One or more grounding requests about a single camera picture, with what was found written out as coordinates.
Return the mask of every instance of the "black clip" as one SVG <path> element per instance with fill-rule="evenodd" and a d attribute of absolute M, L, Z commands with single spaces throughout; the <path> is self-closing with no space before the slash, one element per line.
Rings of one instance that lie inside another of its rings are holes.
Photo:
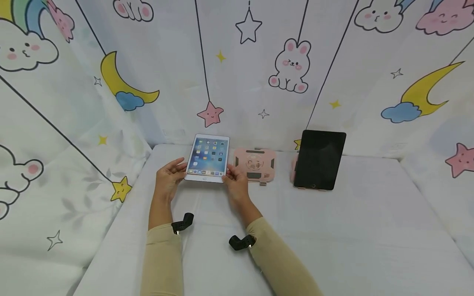
<path fill-rule="evenodd" d="M 255 244 L 255 238 L 251 235 L 247 235 L 242 240 L 236 235 L 232 236 L 229 240 L 229 245 L 236 251 L 252 247 Z"/>
<path fill-rule="evenodd" d="M 184 229 L 191 226 L 193 219 L 194 219 L 193 214 L 186 213 L 186 214 L 184 214 L 184 218 L 183 218 L 182 221 L 171 223 L 171 227 L 173 228 L 174 233 L 178 234 L 179 231 L 183 231 Z"/>

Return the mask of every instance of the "printed fabric backdrop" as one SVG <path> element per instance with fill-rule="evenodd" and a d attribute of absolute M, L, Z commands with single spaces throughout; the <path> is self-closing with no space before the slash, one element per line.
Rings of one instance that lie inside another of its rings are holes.
<path fill-rule="evenodd" d="M 296 151 L 346 132 L 344 154 L 401 161 L 474 266 L 473 23 L 474 0 L 2 1 L 7 291 L 70 295 L 143 139 L 196 133 Z"/>

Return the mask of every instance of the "white tablet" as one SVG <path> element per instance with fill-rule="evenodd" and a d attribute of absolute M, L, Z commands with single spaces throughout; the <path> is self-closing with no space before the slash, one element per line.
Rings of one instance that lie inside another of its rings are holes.
<path fill-rule="evenodd" d="M 197 134 L 189 155 L 185 180 L 222 183 L 227 171 L 229 137 Z"/>

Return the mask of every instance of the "beige sleeve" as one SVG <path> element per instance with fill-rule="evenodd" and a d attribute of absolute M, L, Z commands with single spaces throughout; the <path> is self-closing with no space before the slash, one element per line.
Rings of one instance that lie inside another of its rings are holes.
<path fill-rule="evenodd" d="M 256 238 L 250 253 L 277 296 L 322 296 L 309 271 L 264 218 L 247 232 Z"/>
<path fill-rule="evenodd" d="M 183 296 L 181 236 L 171 224 L 147 233 L 140 296 Z"/>

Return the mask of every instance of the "rainbow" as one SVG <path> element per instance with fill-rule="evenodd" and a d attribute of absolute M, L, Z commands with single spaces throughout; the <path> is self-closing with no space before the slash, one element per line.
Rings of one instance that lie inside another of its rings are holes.
<path fill-rule="evenodd" d="M 49 12 L 43 0 L 0 0 L 0 18 L 17 25 L 23 32 L 35 32 L 44 38 L 39 24 L 43 10 Z"/>

